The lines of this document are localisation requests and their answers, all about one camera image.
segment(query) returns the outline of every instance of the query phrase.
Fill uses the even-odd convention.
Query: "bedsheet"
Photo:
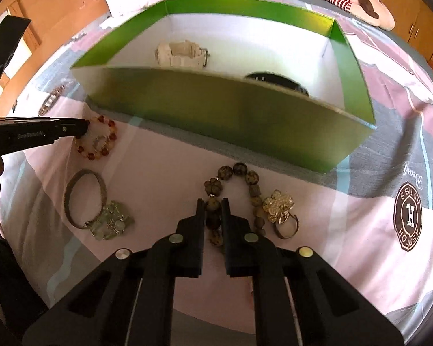
[[[31,86],[49,92],[61,82],[68,84],[48,116],[106,115],[118,125],[116,147],[107,158],[91,162],[76,153],[71,138],[61,138],[51,146],[3,158],[0,220],[31,285],[49,306],[116,249],[146,249],[174,232],[177,221],[194,214],[197,199],[205,197],[204,181],[220,166],[242,160],[259,173],[262,195],[279,189],[296,202],[298,234],[281,240],[267,227],[267,237],[287,249],[311,246],[385,314],[405,340],[414,334],[433,304],[433,83],[419,64],[374,27],[298,0],[274,1],[338,20],[359,60],[377,130],[336,169],[318,174],[169,126],[100,110],[86,100],[69,72],[93,44],[90,37],[99,39],[107,30],[87,34],[62,51]],[[36,115],[42,97],[21,95],[14,115]],[[135,224],[122,237],[98,242],[68,223],[63,194],[83,168],[102,174],[108,201],[128,206]],[[407,189],[416,191],[411,194],[420,209],[411,213],[409,205],[404,221],[418,221],[418,236],[408,234],[403,241],[394,218],[395,209],[403,211],[398,197]],[[224,196],[233,214],[251,219],[242,183],[229,183]],[[72,199],[76,220],[89,219],[99,207],[96,181],[81,180]],[[208,332],[218,329],[239,345],[251,344],[255,324],[250,291],[249,279],[225,275],[223,255],[206,238],[203,275],[176,281],[174,321],[178,319],[181,327],[198,324]]]

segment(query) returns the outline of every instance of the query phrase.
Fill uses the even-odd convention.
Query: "green box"
[[[344,108],[283,87],[224,74],[109,64],[130,41],[171,14],[253,17],[328,38]],[[89,98],[103,109],[165,123],[317,172],[337,166],[375,129],[363,74],[337,22],[280,3],[162,1],[104,37],[74,64],[72,72]]]

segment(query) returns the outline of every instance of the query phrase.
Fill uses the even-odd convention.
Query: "metal bangle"
[[[70,210],[69,210],[70,194],[72,194],[72,190],[74,189],[75,184],[79,181],[80,178],[82,178],[86,174],[93,174],[99,183],[100,191],[101,191],[101,209],[92,220],[87,221],[84,226],[79,226],[74,222],[72,216],[70,215]],[[76,227],[77,229],[90,229],[91,224],[95,222],[96,219],[101,215],[102,209],[106,205],[106,201],[107,201],[106,184],[104,183],[101,174],[96,173],[90,169],[82,169],[81,171],[77,172],[75,176],[72,177],[72,179],[67,184],[66,191],[64,193],[64,213],[66,214],[66,218],[72,226]]]

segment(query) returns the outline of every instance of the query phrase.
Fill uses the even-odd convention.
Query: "wooden cabinet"
[[[381,2],[393,14],[395,21],[393,32],[405,41],[409,41],[414,32],[420,6],[424,5],[422,0],[381,0]]]
[[[409,44],[427,60],[433,55],[433,12],[424,4],[420,4]]]
[[[433,55],[433,12],[422,0],[381,0],[395,20],[393,32],[426,60]]]

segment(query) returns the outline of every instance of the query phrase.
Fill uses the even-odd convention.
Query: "brown bead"
[[[223,237],[219,230],[211,230],[209,240],[210,243],[216,247],[223,246]]]
[[[225,165],[218,169],[218,178],[223,181],[229,180],[233,176],[233,169],[231,166]]]
[[[205,181],[204,187],[206,188],[206,193],[208,196],[220,196],[221,192],[223,191],[223,185],[216,178],[211,178],[210,181]]]
[[[217,230],[221,225],[219,212],[207,212],[206,227],[210,230]]]
[[[253,225],[256,229],[261,229],[264,226],[264,218],[261,217],[255,217],[255,221],[253,222]]]
[[[233,173],[237,176],[245,176],[247,174],[247,165],[243,162],[235,163],[233,166]]]
[[[265,214],[266,214],[266,213],[264,212],[263,207],[261,207],[261,206],[256,206],[256,207],[253,209],[253,215],[254,215],[255,217],[264,217]]]
[[[259,185],[250,185],[248,187],[248,193],[250,194],[250,197],[255,197],[255,196],[260,196],[261,195],[261,191],[260,191],[260,186]]]
[[[253,206],[261,206],[263,200],[259,196],[254,196],[253,198],[250,198],[250,203],[252,203]]]
[[[246,182],[248,185],[256,185],[258,181],[260,180],[260,177],[258,173],[254,170],[249,170],[246,174]]]
[[[206,203],[206,210],[208,212],[216,212],[220,209],[220,202],[214,196],[210,197]]]
[[[264,230],[264,229],[257,229],[257,230],[255,230],[255,233],[257,233],[258,235],[261,235],[262,237],[264,237],[266,235],[266,230]]]

